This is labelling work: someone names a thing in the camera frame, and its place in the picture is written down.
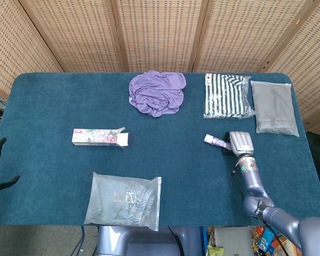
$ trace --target clear plastic bag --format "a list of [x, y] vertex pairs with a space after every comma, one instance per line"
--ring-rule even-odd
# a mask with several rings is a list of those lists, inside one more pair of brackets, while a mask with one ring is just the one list
[[256, 132], [299, 137], [294, 116], [291, 84], [251, 81], [256, 110]]
[[204, 118], [251, 117], [255, 111], [248, 100], [250, 76], [205, 75], [205, 111]]
[[84, 224], [149, 227], [158, 231], [161, 177], [153, 180], [93, 173]]

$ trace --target folded clothing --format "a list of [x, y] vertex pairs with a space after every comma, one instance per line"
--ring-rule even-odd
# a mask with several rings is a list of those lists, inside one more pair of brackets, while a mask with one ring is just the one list
[[255, 111], [247, 100], [250, 77], [207, 73], [204, 118], [247, 118]]
[[129, 103], [141, 113], [159, 117], [175, 114], [183, 102], [186, 80], [182, 73], [151, 70], [133, 78], [129, 84]]
[[257, 133], [290, 134], [299, 137], [294, 117], [291, 84], [251, 81]]
[[161, 177], [144, 180], [93, 173], [84, 224], [149, 227], [158, 231]]

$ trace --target table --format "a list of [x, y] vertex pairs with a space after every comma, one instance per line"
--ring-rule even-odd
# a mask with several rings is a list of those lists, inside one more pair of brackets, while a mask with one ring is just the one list
[[[0, 182], [21, 178], [0, 191], [0, 224], [82, 225], [92, 172], [162, 177], [159, 225], [258, 224], [242, 208], [231, 178], [236, 157], [204, 143], [247, 131], [268, 194], [297, 218], [320, 217], [320, 184], [293, 93], [300, 137], [256, 134], [255, 117], [203, 119], [205, 75], [185, 74], [185, 99], [175, 115], [153, 118], [129, 104], [136, 73], [31, 73], [16, 78], [0, 136], [7, 137]], [[247, 74], [255, 81], [290, 83], [284, 74]], [[74, 128], [118, 129], [129, 146], [74, 146]]]

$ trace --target purple cloth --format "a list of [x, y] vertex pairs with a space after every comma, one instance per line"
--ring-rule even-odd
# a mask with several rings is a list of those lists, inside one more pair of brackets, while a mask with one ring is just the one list
[[182, 73], [151, 70], [134, 77], [129, 84], [129, 103], [141, 113], [159, 117], [175, 114], [183, 102], [186, 80]]

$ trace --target striped shirt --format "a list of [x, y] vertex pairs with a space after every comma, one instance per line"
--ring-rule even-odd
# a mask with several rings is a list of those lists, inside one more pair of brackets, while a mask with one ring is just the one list
[[246, 113], [247, 80], [243, 76], [205, 75], [204, 118], [242, 118]]

